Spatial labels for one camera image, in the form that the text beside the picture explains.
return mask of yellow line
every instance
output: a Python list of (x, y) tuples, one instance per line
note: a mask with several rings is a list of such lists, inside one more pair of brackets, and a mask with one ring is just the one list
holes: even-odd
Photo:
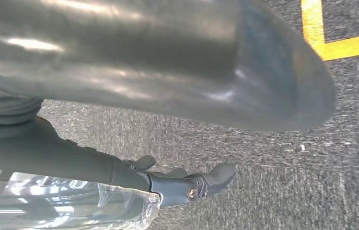
[(359, 55), (359, 37), (326, 43), (318, 48), (319, 55), (323, 60), (333, 60)]
[(324, 44), (322, 0), (302, 0), (303, 37), (316, 49)]
[(325, 61), (359, 55), (359, 37), (324, 41), (322, 0), (301, 0), (303, 36)]

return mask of metal rivet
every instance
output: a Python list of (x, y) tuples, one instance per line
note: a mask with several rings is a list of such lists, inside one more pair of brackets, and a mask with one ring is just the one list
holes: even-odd
[(190, 188), (189, 188), (189, 191), (188, 191), (188, 199), (190, 201), (194, 200), (197, 198), (197, 188), (195, 185), (192, 185)]

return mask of floor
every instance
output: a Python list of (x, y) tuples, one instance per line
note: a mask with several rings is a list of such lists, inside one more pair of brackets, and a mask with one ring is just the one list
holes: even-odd
[[(302, 31), (301, 0), (265, 0)], [(359, 36), (359, 0), (323, 0), (326, 41)], [(46, 101), (63, 138), (123, 159), (153, 155), (160, 171), (237, 165), (229, 189), (163, 208), (150, 230), (359, 230), (359, 56), (328, 61), (336, 115), (305, 132), (264, 133), (131, 110)]]

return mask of gray carpet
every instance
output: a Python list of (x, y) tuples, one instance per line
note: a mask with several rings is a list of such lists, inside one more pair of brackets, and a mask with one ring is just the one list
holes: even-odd
[[(266, 0), (301, 30), (300, 0)], [(324, 0), (327, 41), (359, 36), (359, 0)], [(237, 165), (229, 189), (164, 208), (151, 230), (359, 230), (359, 56), (327, 63), (336, 115), (305, 132), (264, 133), (136, 111), (47, 101), (63, 138), (121, 158), (151, 154), (158, 169)]]

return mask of clear plastic bag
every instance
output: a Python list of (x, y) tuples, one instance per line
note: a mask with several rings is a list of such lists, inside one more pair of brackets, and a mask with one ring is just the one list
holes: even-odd
[(144, 230), (160, 203), (135, 189), (16, 172), (0, 179), (0, 230)]

